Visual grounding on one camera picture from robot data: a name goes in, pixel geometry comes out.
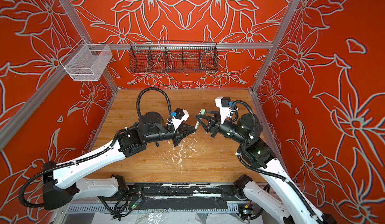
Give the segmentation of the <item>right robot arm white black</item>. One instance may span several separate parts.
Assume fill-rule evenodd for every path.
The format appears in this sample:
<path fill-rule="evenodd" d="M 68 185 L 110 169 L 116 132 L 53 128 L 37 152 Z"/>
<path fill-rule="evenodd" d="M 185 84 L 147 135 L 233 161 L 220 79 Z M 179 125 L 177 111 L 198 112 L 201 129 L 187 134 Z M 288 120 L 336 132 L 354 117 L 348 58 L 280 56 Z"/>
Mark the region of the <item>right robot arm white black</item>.
<path fill-rule="evenodd" d="M 221 117 L 218 111 L 197 114 L 197 121 L 212 137 L 217 134 L 239 143 L 236 156 L 249 170 L 260 174 L 275 191 L 275 198 L 249 176 L 238 178 L 234 185 L 248 200 L 257 204 L 278 224 L 335 224 L 331 214 L 323 213 L 305 197 L 284 171 L 271 148 L 260 138 L 263 127 L 251 112 L 238 118 Z"/>

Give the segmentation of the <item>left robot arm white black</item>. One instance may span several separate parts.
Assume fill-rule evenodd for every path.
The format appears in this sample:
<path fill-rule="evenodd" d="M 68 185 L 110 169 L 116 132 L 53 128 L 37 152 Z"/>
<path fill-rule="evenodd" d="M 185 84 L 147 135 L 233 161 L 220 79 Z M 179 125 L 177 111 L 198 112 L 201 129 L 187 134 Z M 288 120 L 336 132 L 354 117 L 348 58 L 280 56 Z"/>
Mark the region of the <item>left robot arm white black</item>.
<path fill-rule="evenodd" d="M 107 144 L 87 154 L 64 163 L 54 161 L 43 165 L 43 207 L 58 209 L 72 200 L 89 197 L 110 198 L 126 189 L 120 176 L 102 180 L 87 180 L 86 176 L 112 163 L 132 157 L 145 151 L 149 143 L 159 144 L 171 141 L 174 146 L 196 128 L 185 124 L 189 114 L 176 109 L 167 124 L 157 112 L 140 116 L 133 126 L 117 131 Z"/>

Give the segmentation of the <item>white mesh basket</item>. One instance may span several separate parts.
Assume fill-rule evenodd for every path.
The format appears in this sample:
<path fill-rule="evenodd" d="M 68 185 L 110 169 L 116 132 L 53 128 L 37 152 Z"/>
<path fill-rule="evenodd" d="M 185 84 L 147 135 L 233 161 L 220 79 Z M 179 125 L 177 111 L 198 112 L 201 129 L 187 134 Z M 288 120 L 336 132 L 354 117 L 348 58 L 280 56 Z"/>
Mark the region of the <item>white mesh basket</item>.
<path fill-rule="evenodd" d="M 98 81 L 111 58 L 109 45 L 80 44 L 60 64 L 74 81 Z"/>

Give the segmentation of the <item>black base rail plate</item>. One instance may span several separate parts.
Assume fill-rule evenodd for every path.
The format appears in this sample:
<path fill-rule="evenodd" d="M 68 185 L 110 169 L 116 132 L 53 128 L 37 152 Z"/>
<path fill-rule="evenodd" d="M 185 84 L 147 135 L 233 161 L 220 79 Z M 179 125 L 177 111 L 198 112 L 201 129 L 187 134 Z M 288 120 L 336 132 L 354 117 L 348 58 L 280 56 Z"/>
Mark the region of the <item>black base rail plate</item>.
<path fill-rule="evenodd" d="M 111 207 L 118 203 L 125 211 L 149 209 L 213 209 L 237 204 L 239 211 L 252 202 L 236 190 L 232 183 L 129 183 L 127 190 L 103 200 Z"/>

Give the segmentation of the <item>aluminium frame bar back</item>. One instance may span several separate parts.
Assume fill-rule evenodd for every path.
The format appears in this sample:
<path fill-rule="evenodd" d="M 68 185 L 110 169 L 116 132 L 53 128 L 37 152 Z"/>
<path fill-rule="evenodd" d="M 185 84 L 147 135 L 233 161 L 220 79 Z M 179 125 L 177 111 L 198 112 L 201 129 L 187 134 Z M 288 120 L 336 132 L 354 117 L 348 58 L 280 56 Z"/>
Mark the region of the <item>aluminium frame bar back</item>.
<path fill-rule="evenodd" d="M 128 51 L 133 48 L 216 47 L 218 50 L 272 49 L 273 43 L 177 43 L 177 44 L 106 44 L 112 51 Z"/>

